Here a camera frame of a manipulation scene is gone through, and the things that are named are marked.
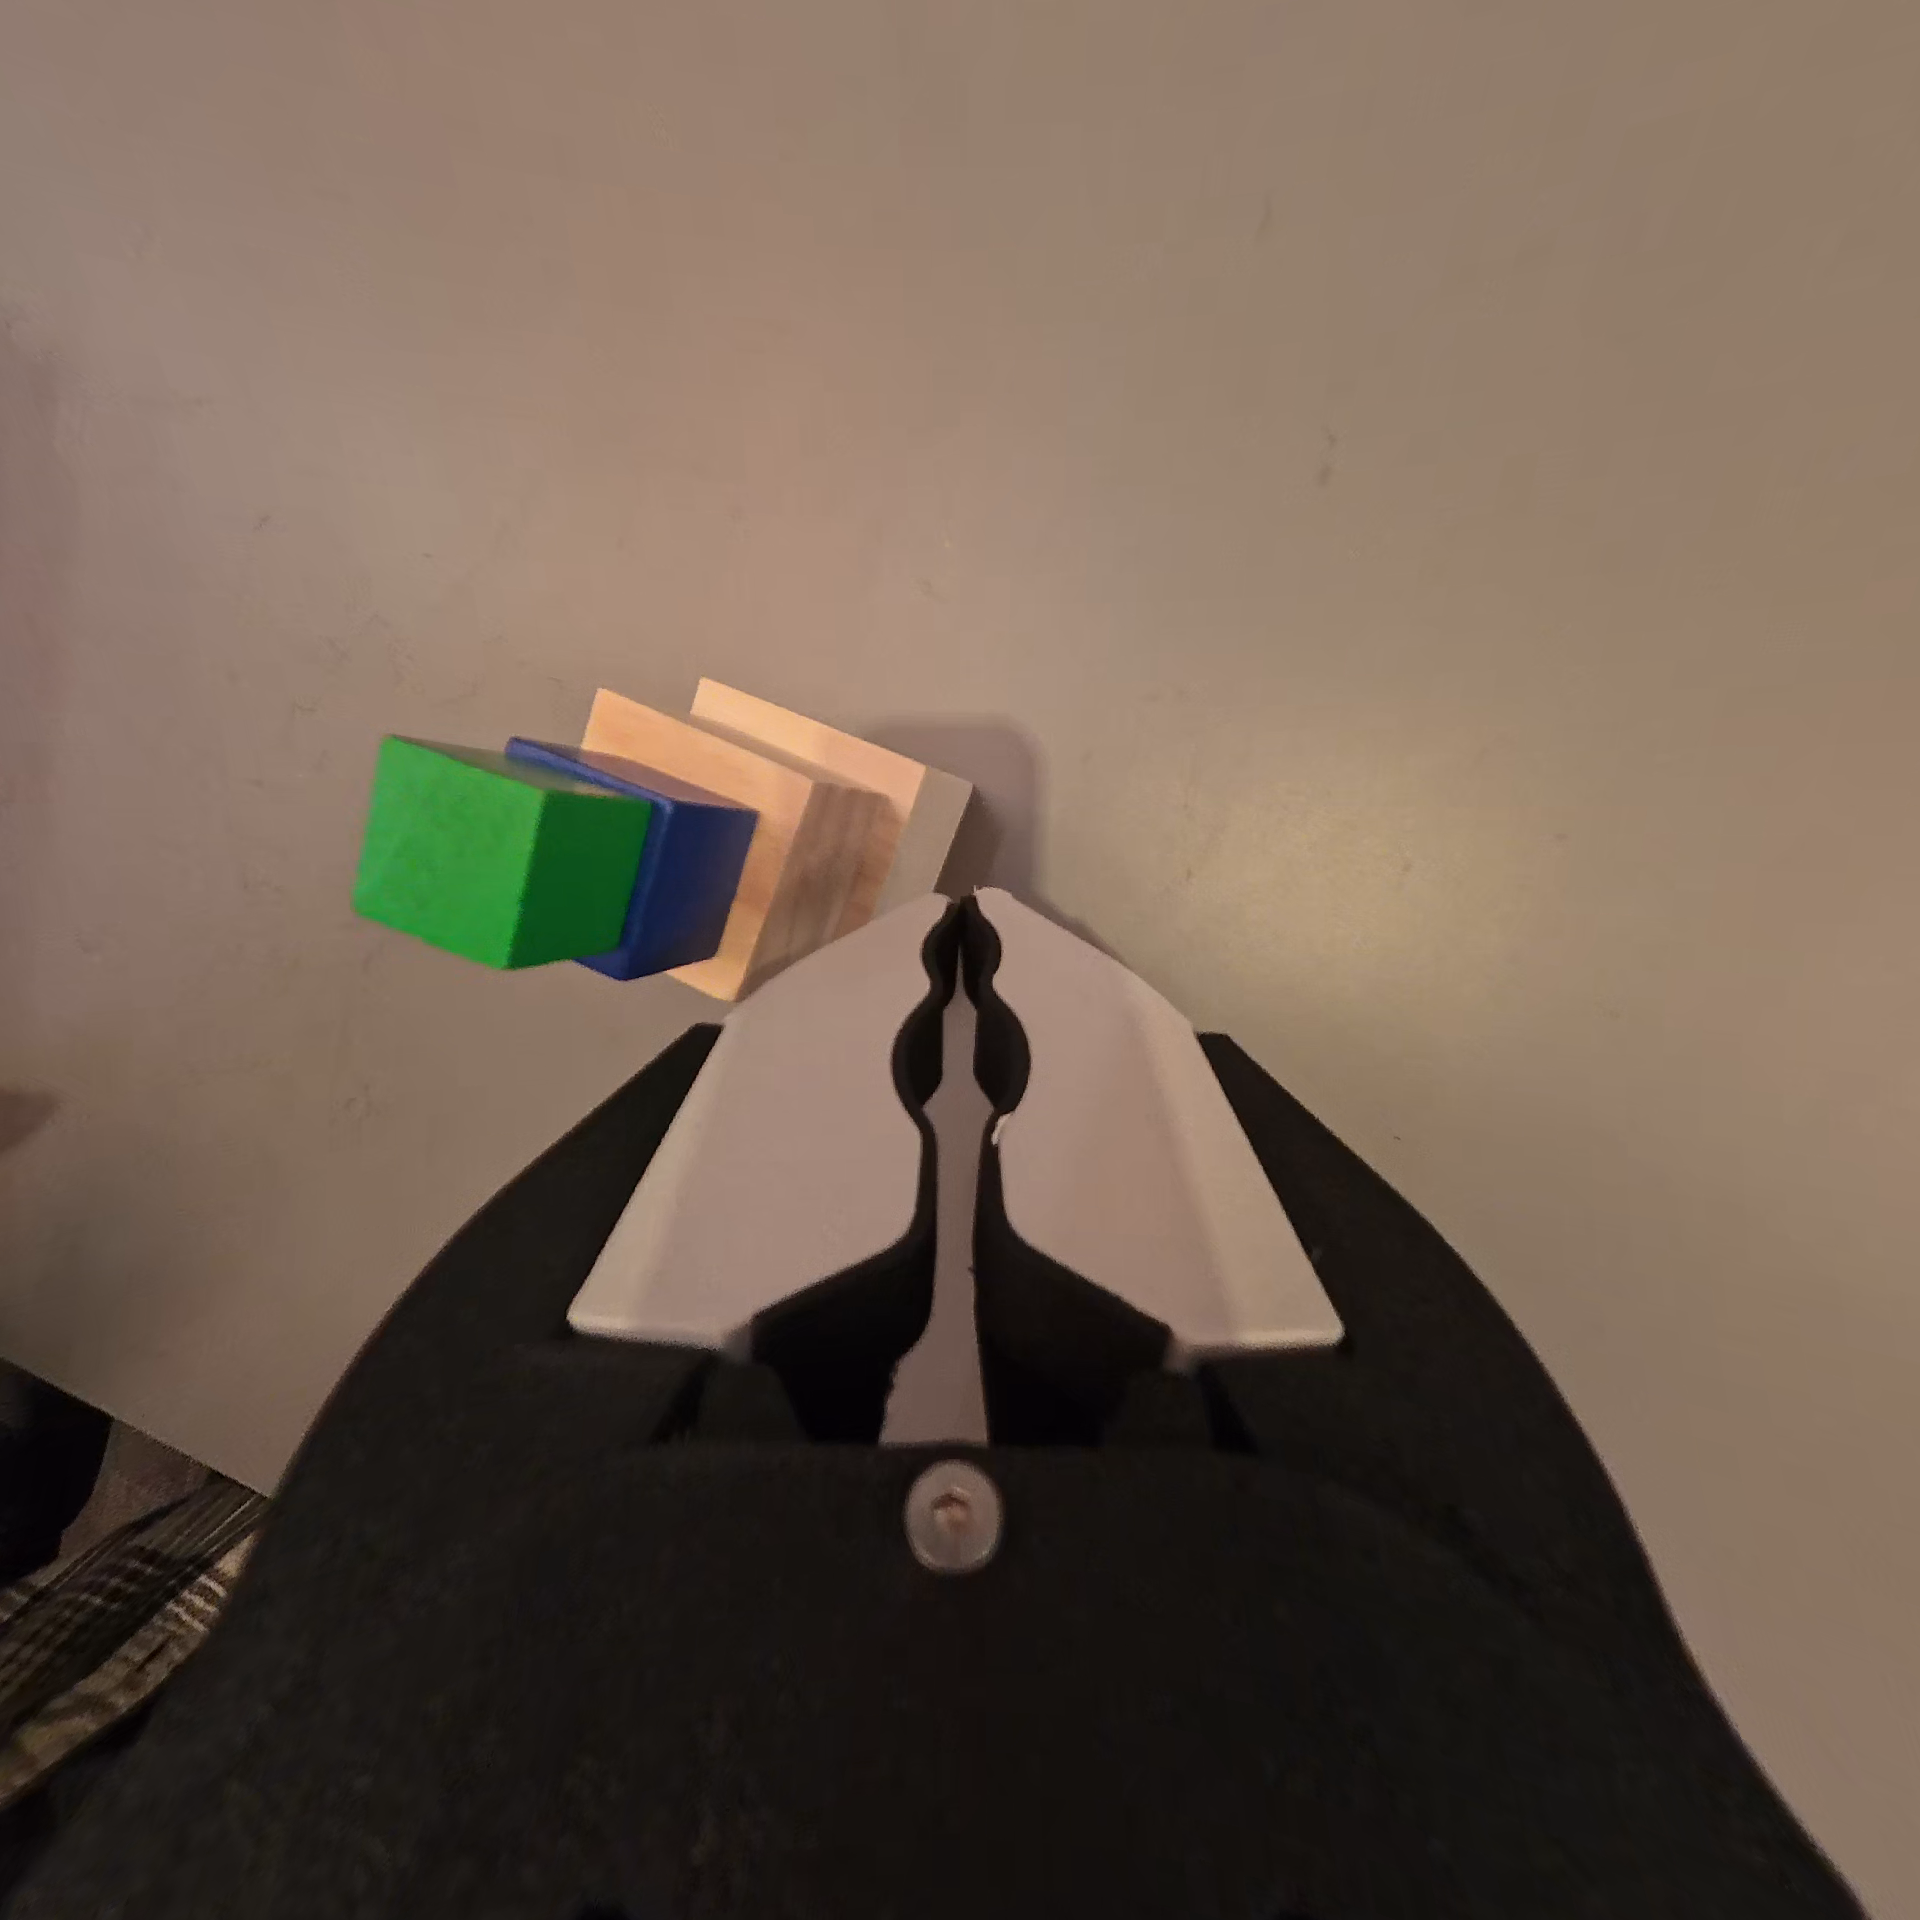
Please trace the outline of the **blue wooden cube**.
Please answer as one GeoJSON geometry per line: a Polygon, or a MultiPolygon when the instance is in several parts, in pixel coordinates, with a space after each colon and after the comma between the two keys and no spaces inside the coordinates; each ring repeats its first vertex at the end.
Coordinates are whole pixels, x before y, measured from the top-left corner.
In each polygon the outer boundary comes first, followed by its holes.
{"type": "Polygon", "coordinates": [[[510,736],[508,755],[651,807],[626,918],[616,948],[580,967],[635,981],[714,958],[759,828],[754,807],[649,764],[588,747],[510,736]]]}

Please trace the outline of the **small natural wooden cube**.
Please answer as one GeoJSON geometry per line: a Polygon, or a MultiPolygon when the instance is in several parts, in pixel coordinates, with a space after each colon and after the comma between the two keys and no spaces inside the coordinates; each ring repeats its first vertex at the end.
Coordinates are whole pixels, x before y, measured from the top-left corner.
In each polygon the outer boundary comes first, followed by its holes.
{"type": "Polygon", "coordinates": [[[882,796],[610,688],[593,694],[583,747],[649,764],[759,814],[726,942],[673,977],[737,1001],[844,934],[860,862],[882,825],[882,796]]]}

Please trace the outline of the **green wooden cube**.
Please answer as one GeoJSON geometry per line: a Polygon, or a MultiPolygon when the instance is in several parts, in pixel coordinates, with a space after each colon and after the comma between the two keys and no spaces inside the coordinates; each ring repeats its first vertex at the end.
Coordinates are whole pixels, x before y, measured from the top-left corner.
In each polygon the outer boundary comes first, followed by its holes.
{"type": "Polygon", "coordinates": [[[654,805],[506,751],[384,736],[353,911],[490,968],[620,945],[654,805]]]}

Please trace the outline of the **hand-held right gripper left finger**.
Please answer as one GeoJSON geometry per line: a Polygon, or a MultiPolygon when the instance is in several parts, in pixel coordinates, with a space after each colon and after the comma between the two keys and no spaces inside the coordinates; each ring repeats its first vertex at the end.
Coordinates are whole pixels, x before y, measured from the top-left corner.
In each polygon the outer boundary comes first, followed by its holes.
{"type": "Polygon", "coordinates": [[[735,1008],[568,1309],[577,1335],[754,1361],[808,1437],[881,1437],[930,1318],[954,911],[906,903],[735,1008]]]}

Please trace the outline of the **person's plaid shirt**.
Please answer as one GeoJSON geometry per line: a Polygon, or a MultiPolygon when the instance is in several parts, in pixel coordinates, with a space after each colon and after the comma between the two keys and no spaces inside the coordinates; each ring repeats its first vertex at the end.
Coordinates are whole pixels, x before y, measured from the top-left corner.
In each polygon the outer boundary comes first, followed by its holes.
{"type": "Polygon", "coordinates": [[[270,1516],[214,1479],[2,1600],[2,1808],[145,1711],[206,1644],[270,1516]]]}

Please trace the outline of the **large natural wooden cube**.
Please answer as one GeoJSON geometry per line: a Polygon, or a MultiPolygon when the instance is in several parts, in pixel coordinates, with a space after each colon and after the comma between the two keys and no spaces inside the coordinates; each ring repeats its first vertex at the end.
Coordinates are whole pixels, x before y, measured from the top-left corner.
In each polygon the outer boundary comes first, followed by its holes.
{"type": "Polygon", "coordinates": [[[974,797],[968,779],[715,679],[699,679],[689,717],[708,732],[806,760],[842,784],[882,796],[882,825],[873,830],[871,847],[860,862],[839,932],[938,892],[974,797]]]}

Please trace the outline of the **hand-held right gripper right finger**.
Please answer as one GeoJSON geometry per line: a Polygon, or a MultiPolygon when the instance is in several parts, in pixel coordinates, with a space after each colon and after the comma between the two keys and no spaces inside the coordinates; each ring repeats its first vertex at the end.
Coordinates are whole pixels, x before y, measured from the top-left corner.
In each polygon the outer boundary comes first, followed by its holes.
{"type": "Polygon", "coordinates": [[[1199,1031],[998,887],[963,917],[977,1344],[998,1444],[1091,1447],[1137,1380],[1347,1331],[1199,1031]]]}

